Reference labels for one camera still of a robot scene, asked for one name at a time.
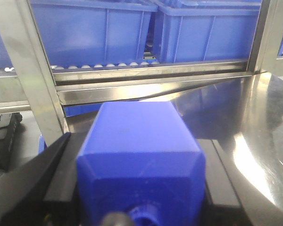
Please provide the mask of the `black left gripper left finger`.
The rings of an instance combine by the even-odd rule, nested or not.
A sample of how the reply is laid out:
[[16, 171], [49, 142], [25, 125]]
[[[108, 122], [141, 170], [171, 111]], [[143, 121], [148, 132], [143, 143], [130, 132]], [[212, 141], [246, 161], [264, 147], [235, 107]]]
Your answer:
[[80, 224], [76, 156], [80, 135], [66, 133], [0, 177], [0, 226]]

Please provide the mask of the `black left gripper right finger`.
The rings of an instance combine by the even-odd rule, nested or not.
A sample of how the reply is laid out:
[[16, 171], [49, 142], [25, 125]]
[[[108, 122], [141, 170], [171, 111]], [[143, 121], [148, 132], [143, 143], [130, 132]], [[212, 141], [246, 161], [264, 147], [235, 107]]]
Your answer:
[[213, 141], [198, 139], [206, 156], [206, 190], [201, 226], [250, 226]]

